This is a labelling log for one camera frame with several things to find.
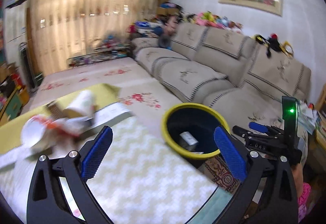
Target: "beige curtain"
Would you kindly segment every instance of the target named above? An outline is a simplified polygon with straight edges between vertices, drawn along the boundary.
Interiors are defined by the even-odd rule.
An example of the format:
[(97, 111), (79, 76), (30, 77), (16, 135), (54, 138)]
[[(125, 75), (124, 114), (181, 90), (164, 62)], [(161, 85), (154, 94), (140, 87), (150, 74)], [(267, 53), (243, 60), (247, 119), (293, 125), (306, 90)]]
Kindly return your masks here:
[(107, 33), (126, 36), (137, 19), (155, 13), (155, 0), (29, 0), (37, 62), (45, 75), (65, 70)]

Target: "metal screw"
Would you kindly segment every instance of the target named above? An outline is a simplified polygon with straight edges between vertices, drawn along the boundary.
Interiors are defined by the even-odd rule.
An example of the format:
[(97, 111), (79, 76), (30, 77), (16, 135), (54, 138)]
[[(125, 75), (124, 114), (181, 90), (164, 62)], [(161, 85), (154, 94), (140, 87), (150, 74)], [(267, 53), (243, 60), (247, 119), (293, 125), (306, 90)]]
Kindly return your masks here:
[(78, 153), (77, 153), (76, 150), (70, 151), (70, 152), (69, 152), (69, 157), (74, 158), (74, 157), (77, 156), (77, 154), (78, 154)]
[(46, 160), (46, 156), (45, 155), (42, 155), (39, 157), (39, 161), (45, 161)]
[(287, 162), (287, 158), (286, 157), (284, 157), (284, 156), (281, 156), (281, 161), (283, 161), (283, 162)]
[(256, 158), (259, 156), (258, 152), (257, 151), (251, 151), (250, 152), (250, 156), (252, 156), (253, 158)]

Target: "white paper cup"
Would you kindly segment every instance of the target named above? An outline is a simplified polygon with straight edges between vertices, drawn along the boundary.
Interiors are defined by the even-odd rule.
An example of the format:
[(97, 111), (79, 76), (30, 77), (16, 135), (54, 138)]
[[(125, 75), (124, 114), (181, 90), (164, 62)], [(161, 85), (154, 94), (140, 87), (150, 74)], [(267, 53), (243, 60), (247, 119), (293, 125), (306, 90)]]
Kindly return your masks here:
[(50, 134), (51, 132), (46, 128), (46, 124), (32, 117), (22, 128), (21, 141), (25, 147), (37, 153), (51, 146)]
[(68, 118), (94, 115), (95, 96), (90, 90), (83, 90), (71, 104), (63, 110)]

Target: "person's hand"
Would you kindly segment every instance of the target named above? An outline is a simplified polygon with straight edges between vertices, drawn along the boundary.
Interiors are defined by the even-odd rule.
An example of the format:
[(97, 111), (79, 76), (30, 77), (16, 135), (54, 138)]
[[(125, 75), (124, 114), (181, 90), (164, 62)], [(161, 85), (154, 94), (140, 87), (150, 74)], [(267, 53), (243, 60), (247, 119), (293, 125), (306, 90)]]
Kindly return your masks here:
[(304, 175), (301, 163), (291, 166), (291, 170), (294, 178), (295, 189), (297, 190), (297, 197), (299, 198), (304, 191)]

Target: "sofa cushion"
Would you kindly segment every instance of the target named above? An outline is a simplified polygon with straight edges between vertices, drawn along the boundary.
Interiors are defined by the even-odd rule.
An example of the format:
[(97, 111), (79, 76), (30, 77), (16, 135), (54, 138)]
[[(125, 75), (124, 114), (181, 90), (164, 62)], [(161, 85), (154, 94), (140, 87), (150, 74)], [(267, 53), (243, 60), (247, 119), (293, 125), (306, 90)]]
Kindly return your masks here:
[(226, 74), (232, 84), (237, 86), (255, 46), (256, 42), (248, 36), (210, 28), (194, 61)]
[(304, 100), (309, 92), (310, 75), (309, 68), (283, 52), (271, 50), (268, 58), (266, 48), (261, 46), (255, 50), (243, 80), (278, 101), (284, 95)]
[[(229, 89), (207, 96), (203, 104), (220, 113), (230, 127), (234, 125), (249, 129), (249, 122), (273, 125), (282, 128), (282, 104), (262, 94), (254, 86), (245, 83), (242, 88)], [(301, 162), (307, 157), (308, 134), (302, 126), (298, 126), (298, 136), (305, 141)]]
[(239, 59), (240, 56), (249, 58), (256, 42), (249, 36), (233, 31), (211, 28), (203, 45)]
[(154, 74), (155, 66), (160, 62), (166, 62), (174, 58), (185, 59), (183, 55), (172, 50), (159, 47), (145, 47), (140, 49), (135, 57), (135, 60), (146, 69), (151, 75)]
[(183, 102), (202, 103), (210, 93), (233, 87), (225, 74), (194, 61), (180, 59), (163, 63), (157, 78)]
[(208, 27), (191, 23), (182, 23), (171, 41), (173, 51), (193, 60), (199, 46), (203, 43)]
[(134, 57), (136, 57), (137, 53), (143, 48), (159, 46), (159, 41), (157, 38), (135, 38), (131, 41), (131, 43), (135, 46), (133, 51)]

